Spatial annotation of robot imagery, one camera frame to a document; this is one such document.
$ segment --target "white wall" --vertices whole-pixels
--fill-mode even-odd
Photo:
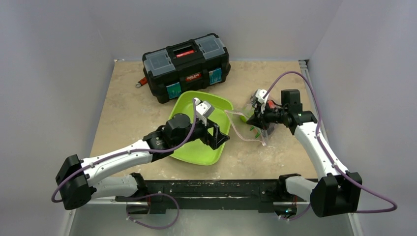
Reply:
[[[342,0],[87,0],[112,55],[145,52],[214,32],[232,59],[307,59]]]
[[[82,0],[2,0],[0,32],[0,235],[58,235],[55,175],[89,155],[112,58]]]
[[[415,235],[417,1],[345,0],[309,62],[329,142],[398,210],[359,215],[365,235]],[[361,194],[361,209],[389,204]]]

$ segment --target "red sticker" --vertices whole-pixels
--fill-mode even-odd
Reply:
[[[191,54],[191,53],[194,53],[194,50],[186,51],[186,52],[180,53],[176,56],[177,56],[177,58],[180,58],[180,57],[183,57],[183,56]]]
[[[197,74],[194,74],[194,75],[190,75],[190,76],[187,76],[186,78],[185,78],[185,81],[192,81],[192,80],[195,80],[195,79],[197,79],[197,78],[200,78],[201,77],[201,73],[199,72],[199,73],[197,73]]]

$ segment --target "toolbox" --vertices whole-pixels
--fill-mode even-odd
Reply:
[[[230,71],[229,53],[214,33],[145,53],[142,61],[150,91],[159,103],[222,83]]]

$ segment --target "beige table surface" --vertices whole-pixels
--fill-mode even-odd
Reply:
[[[268,89],[281,73],[300,72],[297,61],[231,61],[230,64],[232,69],[226,82],[201,91],[222,96],[235,108],[242,107],[257,88]],[[142,70],[141,62],[116,62],[91,156],[130,145],[167,121],[176,99],[159,104],[148,85],[135,88],[144,76]],[[281,79],[271,92],[277,101],[282,89],[299,89],[304,110],[310,110],[301,78],[290,74]],[[267,147],[259,142],[242,141],[233,128],[229,136],[220,160],[214,165],[199,166],[166,157],[116,176],[137,172],[145,179],[260,179],[292,173],[305,178],[317,177],[305,150],[283,125],[278,126]]]

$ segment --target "green tray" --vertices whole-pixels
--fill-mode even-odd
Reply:
[[[229,134],[230,121],[224,113],[224,110],[233,110],[233,105],[230,101],[210,93],[187,91],[181,94],[172,109],[169,119],[178,113],[184,113],[187,116],[192,117],[193,105],[191,104],[191,100],[194,97],[199,98],[201,101],[207,101],[214,106],[215,109],[209,119],[220,126],[221,132]],[[216,163],[220,159],[220,155],[225,144],[226,143],[216,150],[212,150],[209,146],[204,145],[200,140],[195,140],[193,142],[186,143],[184,146],[175,150],[171,157],[192,164],[209,166]]]

